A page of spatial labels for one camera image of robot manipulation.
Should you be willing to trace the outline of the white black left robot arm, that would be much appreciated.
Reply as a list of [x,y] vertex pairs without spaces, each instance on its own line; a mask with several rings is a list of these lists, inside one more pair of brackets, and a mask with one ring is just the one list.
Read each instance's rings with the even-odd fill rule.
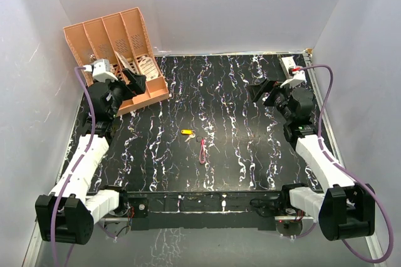
[[145,93],[146,77],[129,69],[123,74],[127,81],[112,74],[104,79],[94,77],[94,83],[84,86],[89,106],[85,133],[70,164],[48,195],[38,196],[35,211],[41,237],[55,243],[86,244],[95,224],[109,212],[123,216],[129,200],[114,188],[86,197],[92,178],[113,140],[112,126],[122,103]]

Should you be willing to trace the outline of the yellow key tag with key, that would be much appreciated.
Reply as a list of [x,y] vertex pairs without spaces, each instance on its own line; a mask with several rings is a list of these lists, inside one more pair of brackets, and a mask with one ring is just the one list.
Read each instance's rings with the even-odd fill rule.
[[195,134],[195,131],[194,131],[194,130],[182,129],[180,132],[181,132],[182,135],[185,135],[185,136],[186,136],[186,138],[185,138],[185,141],[186,141],[186,142],[188,142],[188,141],[190,141],[191,139],[193,139],[193,138],[196,137],[196,134]]

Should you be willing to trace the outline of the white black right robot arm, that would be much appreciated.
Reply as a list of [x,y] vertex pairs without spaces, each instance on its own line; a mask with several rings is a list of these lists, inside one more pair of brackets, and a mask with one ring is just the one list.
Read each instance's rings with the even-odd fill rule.
[[281,87],[280,82],[264,80],[247,87],[252,102],[264,94],[264,106],[274,107],[286,120],[284,137],[310,167],[323,193],[306,184],[284,185],[279,207],[285,214],[298,210],[313,217],[329,241],[371,236],[375,230],[375,201],[372,195],[336,167],[337,160],[311,121],[314,94],[303,88]]

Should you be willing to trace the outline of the keyring with pink strap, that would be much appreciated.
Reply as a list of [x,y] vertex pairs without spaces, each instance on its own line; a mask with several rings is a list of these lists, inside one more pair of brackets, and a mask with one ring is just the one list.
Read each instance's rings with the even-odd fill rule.
[[196,137],[196,141],[200,143],[199,163],[205,164],[206,162],[206,140],[201,136]]

